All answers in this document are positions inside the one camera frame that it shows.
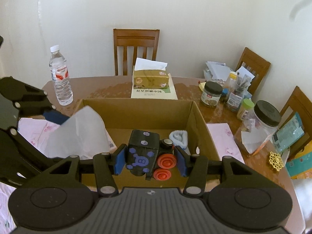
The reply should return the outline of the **gold filigree ornament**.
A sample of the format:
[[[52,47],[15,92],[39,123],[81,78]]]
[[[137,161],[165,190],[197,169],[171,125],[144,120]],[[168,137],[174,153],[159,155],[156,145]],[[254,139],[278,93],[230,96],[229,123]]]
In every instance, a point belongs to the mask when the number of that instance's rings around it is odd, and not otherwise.
[[[277,172],[279,172],[282,168],[284,168],[284,163],[279,153],[275,152],[269,153],[269,164]]]

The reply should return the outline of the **pink floral tablecloth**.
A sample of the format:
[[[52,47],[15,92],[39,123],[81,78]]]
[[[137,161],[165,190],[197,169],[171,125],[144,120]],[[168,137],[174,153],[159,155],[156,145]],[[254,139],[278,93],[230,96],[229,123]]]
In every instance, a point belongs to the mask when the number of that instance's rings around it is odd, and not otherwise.
[[[37,150],[47,154],[46,145],[51,133],[60,126],[44,119],[21,118],[19,120],[19,133]],[[207,124],[219,157],[232,156],[243,162],[234,136],[227,123]],[[11,233],[16,227],[8,210],[8,199],[14,187],[1,183],[1,233]]]

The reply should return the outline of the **black toy car orange wheels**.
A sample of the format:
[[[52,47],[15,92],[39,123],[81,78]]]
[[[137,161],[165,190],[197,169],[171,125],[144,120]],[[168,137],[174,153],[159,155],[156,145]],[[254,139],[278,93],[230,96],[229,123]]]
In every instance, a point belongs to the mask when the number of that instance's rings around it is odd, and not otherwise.
[[[143,130],[132,131],[125,158],[126,168],[146,180],[169,180],[170,170],[177,165],[172,140],[160,139],[159,134]]]

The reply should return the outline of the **bottle with yellow cap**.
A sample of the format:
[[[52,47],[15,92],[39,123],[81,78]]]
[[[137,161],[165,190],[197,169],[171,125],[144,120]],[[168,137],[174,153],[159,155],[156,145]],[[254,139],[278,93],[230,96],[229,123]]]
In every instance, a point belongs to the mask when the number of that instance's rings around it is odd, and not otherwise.
[[[236,84],[236,78],[237,78],[237,73],[234,71],[231,71],[229,74],[229,77],[224,83],[223,88],[228,89],[228,90],[232,89]]]

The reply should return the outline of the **stack of white papers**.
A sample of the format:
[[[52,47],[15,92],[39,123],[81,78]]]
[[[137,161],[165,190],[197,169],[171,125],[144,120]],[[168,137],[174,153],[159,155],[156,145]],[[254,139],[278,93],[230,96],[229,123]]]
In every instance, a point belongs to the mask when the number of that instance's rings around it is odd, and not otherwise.
[[[204,78],[206,80],[226,81],[232,71],[225,63],[207,61],[204,69]]]

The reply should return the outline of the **small bottle green cap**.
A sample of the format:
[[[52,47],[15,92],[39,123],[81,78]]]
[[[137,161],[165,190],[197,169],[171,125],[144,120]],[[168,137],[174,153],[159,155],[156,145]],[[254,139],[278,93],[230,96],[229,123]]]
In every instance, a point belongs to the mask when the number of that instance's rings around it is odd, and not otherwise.
[[[236,117],[242,121],[243,119],[245,119],[249,111],[252,110],[253,108],[254,108],[254,103],[252,100],[247,99],[247,98],[243,99]]]

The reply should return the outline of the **large clear jar black lid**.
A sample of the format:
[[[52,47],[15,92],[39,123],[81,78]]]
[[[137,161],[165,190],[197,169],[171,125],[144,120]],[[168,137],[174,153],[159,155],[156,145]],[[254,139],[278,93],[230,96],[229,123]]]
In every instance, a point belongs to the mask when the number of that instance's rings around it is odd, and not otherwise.
[[[239,150],[246,155],[256,155],[277,131],[280,121],[280,112],[272,104],[257,101],[234,135]]]

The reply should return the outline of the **wooden chair at back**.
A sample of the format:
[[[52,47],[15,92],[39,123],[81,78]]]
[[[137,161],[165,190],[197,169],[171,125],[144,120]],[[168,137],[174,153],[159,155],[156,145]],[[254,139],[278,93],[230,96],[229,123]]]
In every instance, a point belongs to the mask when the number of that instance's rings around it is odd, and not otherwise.
[[[147,29],[113,29],[113,44],[114,44],[114,66],[115,75],[119,75],[118,65],[118,48],[122,48],[122,75],[128,75],[128,48],[133,48],[132,66],[135,65],[138,58],[138,50],[142,49],[142,58],[148,56],[148,49],[152,49],[151,60],[157,58],[158,43],[160,30]]]

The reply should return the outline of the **white translucent plastic sheet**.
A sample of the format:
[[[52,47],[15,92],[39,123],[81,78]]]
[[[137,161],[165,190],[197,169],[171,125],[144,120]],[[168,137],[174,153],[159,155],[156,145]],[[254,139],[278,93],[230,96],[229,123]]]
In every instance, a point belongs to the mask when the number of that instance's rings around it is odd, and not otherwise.
[[[90,106],[85,106],[52,132],[47,141],[49,158],[78,155],[92,159],[110,151],[105,124]]]

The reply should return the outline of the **small jar black lid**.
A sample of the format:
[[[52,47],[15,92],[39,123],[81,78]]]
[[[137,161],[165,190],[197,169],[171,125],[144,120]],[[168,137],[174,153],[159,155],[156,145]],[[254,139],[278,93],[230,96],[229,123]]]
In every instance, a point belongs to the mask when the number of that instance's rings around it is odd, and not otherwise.
[[[216,107],[222,95],[223,87],[213,81],[206,81],[201,94],[201,102],[207,107]]]

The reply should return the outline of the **clear plastic water bottle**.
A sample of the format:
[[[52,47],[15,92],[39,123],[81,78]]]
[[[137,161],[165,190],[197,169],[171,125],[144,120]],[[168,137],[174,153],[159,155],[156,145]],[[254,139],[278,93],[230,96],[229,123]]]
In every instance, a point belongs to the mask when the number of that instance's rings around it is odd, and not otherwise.
[[[51,58],[49,61],[49,68],[56,98],[61,106],[67,106],[71,104],[74,99],[67,60],[61,54],[59,45],[53,45],[50,48],[50,52]]]

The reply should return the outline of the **teal packaged item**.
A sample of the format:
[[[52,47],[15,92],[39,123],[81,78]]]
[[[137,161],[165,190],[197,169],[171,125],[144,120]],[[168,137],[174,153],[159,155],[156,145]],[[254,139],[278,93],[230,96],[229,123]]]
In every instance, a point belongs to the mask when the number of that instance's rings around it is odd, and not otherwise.
[[[277,153],[282,153],[284,150],[292,146],[303,135],[303,124],[298,112],[273,134],[272,143]]]

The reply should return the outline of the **yellow-green tissue box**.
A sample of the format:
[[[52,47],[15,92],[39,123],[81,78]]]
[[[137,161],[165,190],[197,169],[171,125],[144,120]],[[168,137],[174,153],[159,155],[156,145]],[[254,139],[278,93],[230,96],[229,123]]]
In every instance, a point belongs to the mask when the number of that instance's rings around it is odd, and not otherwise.
[[[169,85],[166,62],[137,58],[133,69],[133,87],[137,89],[165,89]]]

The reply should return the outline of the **rolled white sock blue stripe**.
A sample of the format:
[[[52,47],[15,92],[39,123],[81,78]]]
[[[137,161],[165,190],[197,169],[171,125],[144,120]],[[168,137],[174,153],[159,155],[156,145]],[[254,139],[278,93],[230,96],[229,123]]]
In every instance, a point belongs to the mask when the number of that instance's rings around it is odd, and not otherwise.
[[[186,130],[174,130],[169,134],[169,139],[172,140],[174,146],[180,146],[188,155],[188,133]]]

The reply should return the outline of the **wooden chair back right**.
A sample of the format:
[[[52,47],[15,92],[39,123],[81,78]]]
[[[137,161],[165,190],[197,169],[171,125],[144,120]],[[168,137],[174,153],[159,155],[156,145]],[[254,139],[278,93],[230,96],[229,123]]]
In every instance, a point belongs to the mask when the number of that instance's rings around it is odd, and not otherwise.
[[[271,63],[245,47],[235,70],[238,70],[241,66],[255,76],[249,86],[249,93],[254,95],[262,79],[267,75]]]

